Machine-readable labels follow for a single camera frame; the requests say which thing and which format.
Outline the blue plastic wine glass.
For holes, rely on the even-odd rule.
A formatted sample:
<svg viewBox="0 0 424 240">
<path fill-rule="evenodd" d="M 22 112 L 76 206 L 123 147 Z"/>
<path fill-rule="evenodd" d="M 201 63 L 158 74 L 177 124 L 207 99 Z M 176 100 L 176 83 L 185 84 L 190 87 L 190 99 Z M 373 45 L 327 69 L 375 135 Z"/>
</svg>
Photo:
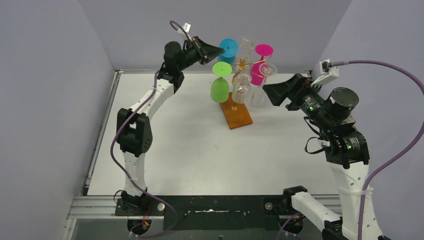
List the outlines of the blue plastic wine glass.
<svg viewBox="0 0 424 240">
<path fill-rule="evenodd" d="M 239 45 L 236 40 L 233 38 L 225 38 L 220 42 L 219 47 L 224 49 L 224 53 L 218 57 L 218 61 L 225 62 L 230 65 L 234 64 L 239 50 Z"/>
</svg>

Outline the clear tall flute glass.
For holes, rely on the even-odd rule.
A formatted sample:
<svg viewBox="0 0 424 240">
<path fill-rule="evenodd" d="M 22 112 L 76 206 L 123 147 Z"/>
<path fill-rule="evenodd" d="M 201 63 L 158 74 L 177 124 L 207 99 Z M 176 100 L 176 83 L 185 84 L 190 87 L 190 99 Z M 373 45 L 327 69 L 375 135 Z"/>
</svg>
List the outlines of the clear tall flute glass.
<svg viewBox="0 0 424 240">
<path fill-rule="evenodd" d="M 263 87 L 267 79 L 276 75 L 277 72 L 277 67 L 269 62 L 259 62 L 252 66 L 250 83 L 252 85 L 251 105 L 253 107 L 259 108 L 263 105 L 266 95 Z"/>
</svg>

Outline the pink plastic wine glass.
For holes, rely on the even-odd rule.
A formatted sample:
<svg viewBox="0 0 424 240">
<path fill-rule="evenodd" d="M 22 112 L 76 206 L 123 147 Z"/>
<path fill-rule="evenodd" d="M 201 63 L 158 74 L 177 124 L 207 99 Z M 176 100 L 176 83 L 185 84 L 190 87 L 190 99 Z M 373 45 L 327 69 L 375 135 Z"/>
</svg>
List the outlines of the pink plastic wine glass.
<svg viewBox="0 0 424 240">
<path fill-rule="evenodd" d="M 277 73 L 277 68 L 267 62 L 267 60 L 274 53 L 272 46 L 268 44 L 258 44 L 254 48 L 255 52 L 261 56 L 260 60 L 255 62 L 250 69 L 251 84 L 255 87 L 259 87 L 263 84 L 267 77 L 273 76 Z"/>
</svg>

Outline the clear round wine glass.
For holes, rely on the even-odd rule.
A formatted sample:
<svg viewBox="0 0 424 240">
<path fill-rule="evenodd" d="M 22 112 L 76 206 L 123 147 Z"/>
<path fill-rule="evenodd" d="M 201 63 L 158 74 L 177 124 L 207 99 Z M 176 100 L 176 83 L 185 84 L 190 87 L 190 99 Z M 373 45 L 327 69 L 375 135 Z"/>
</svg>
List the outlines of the clear round wine glass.
<svg viewBox="0 0 424 240">
<path fill-rule="evenodd" d="M 238 51 L 235 56 L 235 67 L 241 73 L 248 74 L 250 72 L 250 54 L 254 48 L 254 44 L 247 36 L 241 36 L 237 39 Z"/>
</svg>

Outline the clear patterned wine glass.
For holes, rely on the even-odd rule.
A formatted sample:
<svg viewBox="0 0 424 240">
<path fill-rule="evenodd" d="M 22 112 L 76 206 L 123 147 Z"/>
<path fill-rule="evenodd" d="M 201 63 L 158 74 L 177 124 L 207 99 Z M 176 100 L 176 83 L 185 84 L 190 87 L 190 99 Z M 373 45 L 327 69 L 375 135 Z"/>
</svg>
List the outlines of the clear patterned wine glass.
<svg viewBox="0 0 424 240">
<path fill-rule="evenodd" d="M 247 101 L 251 90 L 251 79 L 247 73 L 240 73 L 236 76 L 231 96 L 235 103 L 244 104 Z"/>
</svg>

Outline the green plastic wine glass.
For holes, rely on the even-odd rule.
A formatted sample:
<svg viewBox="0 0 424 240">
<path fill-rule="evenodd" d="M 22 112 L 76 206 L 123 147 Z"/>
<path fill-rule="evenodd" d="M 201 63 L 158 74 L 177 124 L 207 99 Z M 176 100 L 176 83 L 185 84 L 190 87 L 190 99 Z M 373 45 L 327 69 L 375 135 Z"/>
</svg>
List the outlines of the green plastic wine glass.
<svg viewBox="0 0 424 240">
<path fill-rule="evenodd" d="M 229 63 L 219 61 L 212 67 L 212 72 L 217 76 L 210 88 L 210 98 L 216 103 L 224 103 L 229 97 L 229 83 L 226 80 L 232 73 Z"/>
</svg>

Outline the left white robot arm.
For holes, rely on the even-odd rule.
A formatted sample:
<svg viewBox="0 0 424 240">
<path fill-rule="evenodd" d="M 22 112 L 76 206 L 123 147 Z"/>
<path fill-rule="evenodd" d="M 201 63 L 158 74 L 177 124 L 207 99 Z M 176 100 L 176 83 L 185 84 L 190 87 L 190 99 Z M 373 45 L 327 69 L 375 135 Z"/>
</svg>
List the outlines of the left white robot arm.
<svg viewBox="0 0 424 240">
<path fill-rule="evenodd" d="M 170 41 L 164 46 L 163 63 L 154 74 L 153 86 L 130 108 L 121 108 L 116 117 L 116 135 L 111 149 L 119 145 L 124 165 L 118 167 L 125 174 L 121 192 L 122 210 L 141 215 L 149 210 L 155 196 L 147 192 L 145 157 L 153 143 L 151 120 L 162 104 L 173 96 L 184 81 L 183 71 L 195 63 L 206 65 L 225 52 L 225 47 L 205 43 L 197 36 L 183 44 Z"/>
</svg>

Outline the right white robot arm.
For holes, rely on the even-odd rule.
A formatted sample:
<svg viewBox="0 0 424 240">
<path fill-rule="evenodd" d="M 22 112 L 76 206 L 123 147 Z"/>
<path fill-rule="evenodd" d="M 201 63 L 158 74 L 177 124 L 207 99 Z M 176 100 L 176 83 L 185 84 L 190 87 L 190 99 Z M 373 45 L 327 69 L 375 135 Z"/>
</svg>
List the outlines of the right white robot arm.
<svg viewBox="0 0 424 240">
<path fill-rule="evenodd" d="M 266 84 L 263 90 L 274 106 L 289 100 L 286 109 L 301 110 L 315 133 L 326 161 L 334 174 L 341 214 L 319 203 L 303 186 L 286 188 L 283 205 L 309 219 L 325 240 L 383 240 L 372 202 L 372 189 L 363 189 L 369 173 L 368 144 L 355 128 L 352 110 L 358 95 L 346 87 L 334 88 L 328 98 L 310 78 L 293 75 L 281 83 Z"/>
</svg>

